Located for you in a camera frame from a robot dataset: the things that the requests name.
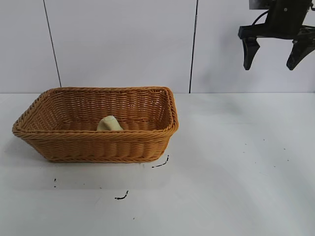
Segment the black mark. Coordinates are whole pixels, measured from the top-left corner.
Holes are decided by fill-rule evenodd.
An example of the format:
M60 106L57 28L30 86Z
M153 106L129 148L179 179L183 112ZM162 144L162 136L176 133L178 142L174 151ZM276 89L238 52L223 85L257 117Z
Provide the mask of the black mark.
M125 199L126 198L126 196L128 195L128 190L127 190L127 192L126 192L126 194L125 194L125 196L124 197L122 197L122 198L115 198L115 199L117 199L117 200L122 200L122 199Z
M165 161L165 163L158 165L158 166L152 166L152 168L164 166L168 162L168 157L169 157L169 155L167 155L167 160Z

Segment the white table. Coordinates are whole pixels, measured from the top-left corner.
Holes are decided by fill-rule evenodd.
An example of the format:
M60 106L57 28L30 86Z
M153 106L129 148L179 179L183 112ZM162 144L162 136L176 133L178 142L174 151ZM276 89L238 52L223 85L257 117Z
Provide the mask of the white table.
M144 164L47 162L11 134L37 96L0 94L0 235L314 235L315 94L176 94Z

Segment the woven basket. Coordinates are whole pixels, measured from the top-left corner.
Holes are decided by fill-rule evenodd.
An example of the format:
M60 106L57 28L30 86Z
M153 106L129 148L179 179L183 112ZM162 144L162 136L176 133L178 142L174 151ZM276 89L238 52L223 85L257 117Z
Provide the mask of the woven basket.
M96 131L109 115L122 131ZM164 87L54 88L12 132L52 162L150 162L178 129L173 93Z

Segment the black cable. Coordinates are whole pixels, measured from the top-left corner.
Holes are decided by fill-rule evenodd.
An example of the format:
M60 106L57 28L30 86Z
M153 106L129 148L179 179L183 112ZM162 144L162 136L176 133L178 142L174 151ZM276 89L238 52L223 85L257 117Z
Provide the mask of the black cable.
M268 12L269 12L269 10L268 10L268 11L265 11L265 12L262 13L260 16L258 16L257 19L256 19L256 20L254 21L254 23L252 24L252 26L254 26L254 25L257 23L257 21L259 21L259 19L260 19L261 17L263 17L264 15L266 15Z

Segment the white wall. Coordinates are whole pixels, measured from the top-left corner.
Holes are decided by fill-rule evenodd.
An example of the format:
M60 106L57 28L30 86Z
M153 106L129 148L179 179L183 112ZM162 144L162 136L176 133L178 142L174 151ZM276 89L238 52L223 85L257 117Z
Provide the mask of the white wall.
M63 86L188 92L195 0L46 0Z
M188 92L196 0L45 0L63 86L169 86ZM286 67L291 41L259 39L243 68L248 0L199 0L192 92L313 92L315 53ZM315 25L309 12L305 24ZM2 1L0 92L58 87L42 0Z
M2 0L0 30L0 92L59 86L42 0Z
M250 25L261 13L249 10L248 0L199 0L192 92L313 92L315 53L294 71L286 61L292 42L258 39L261 45L250 71L243 68L239 26ZM309 12L307 25L315 25Z

